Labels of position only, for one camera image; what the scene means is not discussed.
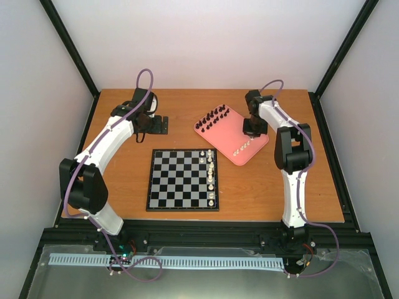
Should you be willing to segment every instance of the pink tray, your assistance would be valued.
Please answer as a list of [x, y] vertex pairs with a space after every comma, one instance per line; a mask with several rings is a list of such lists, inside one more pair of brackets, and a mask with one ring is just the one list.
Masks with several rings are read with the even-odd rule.
[[[194, 125], [194, 130], [235, 165], [242, 166], [247, 163], [269, 142], [267, 135], [261, 135], [253, 140], [244, 135], [244, 118], [227, 105], [217, 106], [209, 111], [209, 114], [211, 112], [213, 112], [213, 118], [209, 116], [209, 120], [206, 120], [207, 115], [205, 115]], [[202, 126], [197, 129], [196, 126], [200, 122]]]

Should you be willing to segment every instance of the wall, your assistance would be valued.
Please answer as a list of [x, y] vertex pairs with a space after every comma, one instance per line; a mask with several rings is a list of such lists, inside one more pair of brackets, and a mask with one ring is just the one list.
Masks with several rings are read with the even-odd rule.
[[156, 88], [260, 88], [282, 78], [309, 90], [363, 2], [54, 0], [99, 88], [133, 87], [148, 67]]
[[0, 297], [17, 298], [92, 98], [39, 1], [2, 1], [0, 40]]
[[363, 231], [399, 298], [399, 2], [380, 1], [322, 97]]

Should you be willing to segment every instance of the white metal strip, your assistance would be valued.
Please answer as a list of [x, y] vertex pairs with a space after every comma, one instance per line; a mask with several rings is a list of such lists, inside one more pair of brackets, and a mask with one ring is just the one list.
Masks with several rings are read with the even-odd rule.
[[[129, 265], [147, 255], [136, 255]], [[271, 270], [282, 271], [284, 264], [282, 258], [271, 257], [157, 257], [165, 269], [187, 270]], [[108, 267], [113, 261], [112, 255], [99, 254], [50, 254], [49, 265], [61, 266], [95, 266]], [[158, 268], [154, 260], [144, 260], [137, 268]]]

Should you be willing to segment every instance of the black and white chessboard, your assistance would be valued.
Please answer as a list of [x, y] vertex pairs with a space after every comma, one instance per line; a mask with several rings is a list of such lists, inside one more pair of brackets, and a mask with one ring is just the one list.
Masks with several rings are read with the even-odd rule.
[[154, 149], [147, 211], [218, 211], [218, 164], [216, 150], [210, 150], [212, 181], [208, 149]]

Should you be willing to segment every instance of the brown wooden surface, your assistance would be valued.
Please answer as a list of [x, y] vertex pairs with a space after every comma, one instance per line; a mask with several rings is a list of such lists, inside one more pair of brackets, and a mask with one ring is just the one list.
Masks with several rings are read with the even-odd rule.
[[[227, 104], [248, 117], [247, 90], [155, 90], [156, 114], [169, 116], [168, 135], [146, 135], [142, 144], [128, 139], [105, 170], [109, 203], [124, 219], [184, 219], [211, 221], [280, 221], [284, 210], [281, 172], [274, 164], [276, 135], [269, 130], [269, 143], [244, 166], [236, 166], [218, 152], [219, 212], [147, 212], [145, 210], [151, 154], [155, 148], [208, 148], [194, 132], [193, 124], [210, 109]], [[105, 126], [110, 112], [130, 100], [133, 90], [102, 90], [85, 147]], [[284, 90], [281, 107], [295, 120], [308, 123], [317, 162], [306, 182], [306, 213], [311, 221], [343, 222], [337, 193], [306, 90]]]

